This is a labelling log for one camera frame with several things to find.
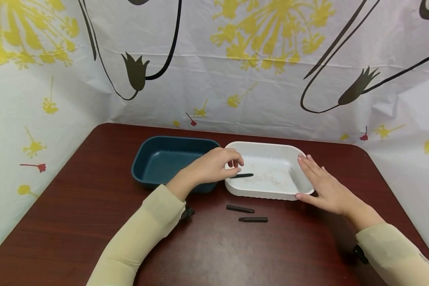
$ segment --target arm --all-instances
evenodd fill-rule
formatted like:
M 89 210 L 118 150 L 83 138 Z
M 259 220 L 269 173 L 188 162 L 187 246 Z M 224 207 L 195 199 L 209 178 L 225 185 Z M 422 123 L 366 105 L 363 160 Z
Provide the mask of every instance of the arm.
M 226 163 L 235 168 L 224 169 Z M 216 148 L 154 190 L 105 247 L 87 286 L 133 285 L 145 257 L 178 224 L 191 190 L 235 176 L 239 164 L 243 159 L 235 150 Z
M 356 197 L 313 158 L 299 156 L 299 165 L 318 190 L 317 198 L 299 193 L 300 201 L 341 214 L 355 226 L 356 239 L 372 267 L 390 286 L 429 286 L 429 260 L 398 229 Z
M 376 220 L 379 214 L 368 205 L 349 220 Z M 391 286 L 429 286 L 429 260 L 397 228 L 381 219 L 366 228 L 356 228 L 356 239 L 372 267 Z

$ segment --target tray rim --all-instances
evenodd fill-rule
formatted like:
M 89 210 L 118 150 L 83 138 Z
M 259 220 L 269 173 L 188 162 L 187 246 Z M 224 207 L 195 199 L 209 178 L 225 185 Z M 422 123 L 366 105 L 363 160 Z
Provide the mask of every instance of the tray rim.
M 190 139 L 190 140 L 194 140 L 194 141 L 195 141 L 195 140 L 196 140 L 196 141 L 211 141 L 211 142 L 214 142 L 214 144 L 216 144 L 216 145 L 217 145 L 217 147 L 221 147 L 221 145 L 220 145 L 218 142 L 214 141 L 213 139 L 196 138 L 196 137 L 183 137 L 183 136 L 168 136 L 168 135 L 156 135 L 156 136 L 152 136 L 152 137 L 150 137 L 150 138 L 146 139 L 145 141 L 143 141 L 143 143 L 140 145 L 140 148 L 138 149 L 137 154 L 135 155 L 135 158 L 133 159 L 133 162 L 132 162 L 132 164 L 131 164 L 131 168 L 130 168 L 130 172 L 131 172 L 132 177 L 133 177 L 136 181 L 138 181 L 139 183 L 142 183 L 142 184 L 154 184 L 154 185 L 160 185 L 160 184 L 163 184 L 163 183 L 160 183 L 160 182 L 145 181 L 145 180 L 139 179 L 139 178 L 137 178 L 137 177 L 136 177 L 135 173 L 133 172 L 133 167 L 135 166 L 135 164 L 136 164 L 136 162 L 137 162 L 137 158 L 138 158 L 138 156 L 139 156 L 139 154 L 140 154 L 140 151 L 142 150 L 143 146 L 144 146 L 148 141 L 150 141 L 150 140 L 152 140 L 152 139 L 154 139 L 154 138 L 172 138 L 172 139 Z
M 234 141 L 234 142 L 230 142 L 229 144 L 226 145 L 226 148 L 232 148 L 232 144 L 235 143 L 246 143 L 246 144 L 252 144 L 252 145 L 271 145 L 271 146 L 284 146 L 284 147 L 290 147 L 292 149 L 295 149 L 297 151 L 299 151 L 299 153 L 302 153 L 305 156 L 305 153 L 303 153 L 302 150 L 300 150 L 297 147 L 294 147 L 292 145 L 284 145 L 284 144 L 273 144 L 273 143 L 261 143 L 261 142 L 248 142 L 248 141 Z M 232 193 L 233 195 L 236 196 L 244 196 L 244 197 L 252 197 L 252 198 L 263 198 L 263 199 L 284 199 L 285 197 L 289 197 L 289 199 L 284 199 L 286 201 L 296 201 L 296 194 L 300 193 L 281 193 L 281 192 L 263 192 L 263 191 L 258 191 L 258 190 L 254 190 L 254 189 L 237 189 L 235 187 L 233 187 L 231 184 L 229 184 L 229 182 L 227 180 L 224 181 L 227 190 L 229 191 L 229 193 Z M 306 192 L 306 195 L 311 195 L 312 193 L 315 192 L 315 189 L 312 188 L 309 192 Z M 248 195 L 248 193 L 254 193 L 257 194 L 257 196 L 252 196 L 252 195 Z

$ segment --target floral backdrop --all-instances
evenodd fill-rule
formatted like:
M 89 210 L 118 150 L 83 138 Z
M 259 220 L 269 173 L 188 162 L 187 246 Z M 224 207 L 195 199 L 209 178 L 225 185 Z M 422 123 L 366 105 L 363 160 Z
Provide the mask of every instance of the floral backdrop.
M 0 243 L 106 121 L 356 144 L 429 245 L 429 0 L 0 0 Z

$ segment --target left hand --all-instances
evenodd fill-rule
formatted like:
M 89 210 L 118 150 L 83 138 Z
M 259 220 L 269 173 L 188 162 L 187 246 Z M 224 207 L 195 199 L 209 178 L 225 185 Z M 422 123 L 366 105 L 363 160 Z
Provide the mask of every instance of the left hand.
M 214 183 L 235 177 L 244 165 L 240 153 L 231 148 L 214 148 L 185 168 L 188 175 L 194 176 L 197 184 Z

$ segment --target red flower print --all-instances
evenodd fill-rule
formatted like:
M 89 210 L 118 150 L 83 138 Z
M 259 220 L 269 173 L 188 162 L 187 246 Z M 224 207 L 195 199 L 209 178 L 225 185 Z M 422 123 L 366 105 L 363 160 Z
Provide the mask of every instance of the red flower print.
M 191 120 L 191 125 L 192 126 L 196 126 L 197 125 L 197 122 L 196 121 L 194 121 L 194 120 L 192 120 L 192 118 L 187 114 L 187 112 L 186 112 L 186 115 L 189 117 L 189 119 Z
M 19 164 L 19 166 L 32 166 L 37 167 L 40 173 L 43 173 L 46 171 L 46 164 L 40 164 L 40 165 L 32 165 L 32 164 Z
M 365 134 L 362 135 L 359 139 L 362 141 L 367 141 L 369 139 L 369 136 L 367 135 L 367 126 L 365 127 Z

